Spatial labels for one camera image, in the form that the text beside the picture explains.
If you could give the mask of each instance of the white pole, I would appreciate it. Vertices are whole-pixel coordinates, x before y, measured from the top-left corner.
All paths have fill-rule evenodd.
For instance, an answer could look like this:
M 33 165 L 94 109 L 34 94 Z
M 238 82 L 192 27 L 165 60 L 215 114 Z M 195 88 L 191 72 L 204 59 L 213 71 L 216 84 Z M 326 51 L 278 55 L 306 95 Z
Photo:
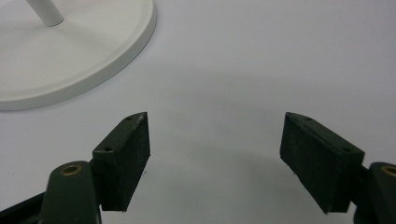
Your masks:
M 26 0 L 33 8 L 38 17 L 47 26 L 55 26 L 64 20 L 64 17 L 59 12 L 58 8 L 51 0 Z

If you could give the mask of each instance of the screw hole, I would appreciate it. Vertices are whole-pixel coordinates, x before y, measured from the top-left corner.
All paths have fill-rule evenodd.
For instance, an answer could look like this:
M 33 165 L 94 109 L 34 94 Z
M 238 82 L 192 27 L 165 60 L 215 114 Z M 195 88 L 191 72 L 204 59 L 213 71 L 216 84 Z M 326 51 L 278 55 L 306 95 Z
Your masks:
M 80 165 L 69 165 L 61 170 L 61 175 L 75 175 L 81 170 Z
M 113 151 L 113 148 L 112 147 L 105 147 L 105 151 L 108 151 L 108 152 Z
M 396 167 L 393 166 L 383 166 L 381 167 L 382 171 L 387 173 L 388 175 L 393 175 L 396 177 Z

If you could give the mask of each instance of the white stand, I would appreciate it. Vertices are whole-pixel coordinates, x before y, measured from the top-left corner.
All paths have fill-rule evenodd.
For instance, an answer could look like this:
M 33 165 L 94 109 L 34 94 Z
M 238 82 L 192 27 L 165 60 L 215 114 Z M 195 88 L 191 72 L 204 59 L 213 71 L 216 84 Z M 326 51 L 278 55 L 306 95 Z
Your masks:
M 99 85 L 145 47 L 156 24 L 152 0 L 54 0 L 60 13 L 44 19 L 27 1 L 0 5 L 0 110 L 58 103 Z

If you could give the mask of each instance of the white round base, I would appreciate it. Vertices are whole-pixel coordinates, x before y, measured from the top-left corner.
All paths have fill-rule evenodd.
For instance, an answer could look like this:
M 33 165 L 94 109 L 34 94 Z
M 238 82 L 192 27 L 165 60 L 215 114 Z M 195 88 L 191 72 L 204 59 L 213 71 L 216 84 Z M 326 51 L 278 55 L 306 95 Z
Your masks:
M 152 0 L 54 0 L 47 27 L 25 0 L 0 5 L 0 110 L 51 105 L 118 73 L 149 41 Z

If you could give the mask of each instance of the white table surface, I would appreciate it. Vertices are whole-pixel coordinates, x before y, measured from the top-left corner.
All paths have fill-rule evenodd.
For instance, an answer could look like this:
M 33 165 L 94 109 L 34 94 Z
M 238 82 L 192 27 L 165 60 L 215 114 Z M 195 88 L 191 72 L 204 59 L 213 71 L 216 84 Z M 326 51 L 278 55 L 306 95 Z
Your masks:
M 0 210 L 148 111 L 146 173 L 128 212 L 102 213 L 104 223 L 352 223 L 353 205 L 322 214 L 279 158 L 284 114 L 340 134 L 365 166 L 396 163 L 396 2 L 155 4 L 153 37 L 113 78 L 57 105 L 0 112 Z

